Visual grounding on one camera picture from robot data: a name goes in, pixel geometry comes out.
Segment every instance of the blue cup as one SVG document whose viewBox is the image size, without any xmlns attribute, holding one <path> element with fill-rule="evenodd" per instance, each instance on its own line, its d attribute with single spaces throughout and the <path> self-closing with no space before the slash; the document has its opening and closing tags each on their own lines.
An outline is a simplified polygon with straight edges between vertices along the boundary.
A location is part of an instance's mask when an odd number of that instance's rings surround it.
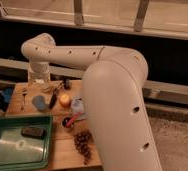
<svg viewBox="0 0 188 171">
<path fill-rule="evenodd" d="M 32 104 L 39 111 L 44 111 L 47 109 L 48 105 L 45 103 L 45 98 L 42 95 L 35 96 L 32 99 Z"/>
</svg>

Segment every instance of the wooden board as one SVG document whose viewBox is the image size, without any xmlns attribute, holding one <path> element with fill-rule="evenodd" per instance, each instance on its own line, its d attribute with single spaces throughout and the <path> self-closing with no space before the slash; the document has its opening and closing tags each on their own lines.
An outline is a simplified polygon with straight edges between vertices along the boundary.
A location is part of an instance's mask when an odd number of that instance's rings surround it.
<svg viewBox="0 0 188 171">
<path fill-rule="evenodd" d="M 53 87 L 59 85 L 59 81 L 51 82 Z M 71 90 L 64 90 L 71 98 L 80 93 L 81 81 L 71 81 Z M 21 111 L 22 101 L 22 89 L 27 89 L 27 95 L 25 96 L 25 109 Z M 65 109 L 57 103 L 52 110 L 39 112 L 32 104 L 32 99 L 37 95 L 43 95 L 47 104 L 50 102 L 52 92 L 44 93 L 37 85 L 28 86 L 27 83 L 18 83 L 15 86 L 9 107 L 6 112 L 6 116 L 13 115 L 44 115 L 44 113 L 50 113 L 53 115 L 53 130 L 52 130 L 52 143 L 50 151 L 49 165 L 43 170 L 59 170 L 69 168 L 82 168 L 100 166 L 101 162 L 98 156 L 98 151 L 93 142 L 90 143 L 92 152 L 92 159 L 88 165 L 84 165 L 83 156 L 80 155 L 74 145 L 74 135 L 82 130 L 87 130 L 88 126 L 86 120 L 77 121 L 74 125 L 74 129 L 71 132 L 67 132 L 61 125 L 61 121 L 64 117 L 71 114 L 71 109 Z"/>
</svg>

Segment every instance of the clear glass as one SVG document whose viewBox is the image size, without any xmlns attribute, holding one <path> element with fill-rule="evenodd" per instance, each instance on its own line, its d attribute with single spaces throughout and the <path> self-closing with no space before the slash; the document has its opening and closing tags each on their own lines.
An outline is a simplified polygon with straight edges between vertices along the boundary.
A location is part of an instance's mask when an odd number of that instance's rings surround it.
<svg viewBox="0 0 188 171">
<path fill-rule="evenodd" d="M 28 86 L 35 86 L 43 92 L 51 89 L 51 77 L 48 62 L 29 62 L 28 65 Z"/>
<path fill-rule="evenodd" d="M 9 15 L 74 20 L 73 0 L 1 0 Z"/>
<path fill-rule="evenodd" d="M 151 0 L 143 27 L 188 33 L 188 0 Z"/>
<path fill-rule="evenodd" d="M 84 21 L 118 26 L 133 26 L 139 0 L 83 0 Z"/>
</svg>

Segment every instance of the orange object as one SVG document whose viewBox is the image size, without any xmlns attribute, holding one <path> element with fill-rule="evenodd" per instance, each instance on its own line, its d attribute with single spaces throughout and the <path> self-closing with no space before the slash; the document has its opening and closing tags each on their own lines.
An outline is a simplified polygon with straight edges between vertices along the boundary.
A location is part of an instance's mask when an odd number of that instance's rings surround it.
<svg viewBox="0 0 188 171">
<path fill-rule="evenodd" d="M 78 113 L 74 114 L 74 115 L 71 117 L 71 119 L 67 122 L 67 124 L 66 124 L 65 127 L 69 128 L 69 127 L 76 121 L 76 119 L 77 119 L 80 115 L 82 115 L 82 114 L 83 114 L 82 112 L 78 112 Z"/>
<path fill-rule="evenodd" d="M 67 94 L 62 94 L 59 97 L 59 103 L 62 107 L 69 107 L 71 104 L 71 98 Z"/>
</svg>

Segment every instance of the small fruit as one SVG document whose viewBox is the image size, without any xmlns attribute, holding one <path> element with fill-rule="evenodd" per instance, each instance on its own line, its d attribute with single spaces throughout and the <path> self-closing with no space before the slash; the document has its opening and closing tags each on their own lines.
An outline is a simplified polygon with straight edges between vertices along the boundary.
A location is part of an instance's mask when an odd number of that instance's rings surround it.
<svg viewBox="0 0 188 171">
<path fill-rule="evenodd" d="M 70 98 L 70 96 L 67 95 L 67 94 L 60 95 L 60 97 L 59 97 L 59 103 L 60 103 L 60 105 L 62 107 L 65 107 L 65 108 L 69 107 L 70 104 L 71 104 L 71 98 Z"/>
</svg>

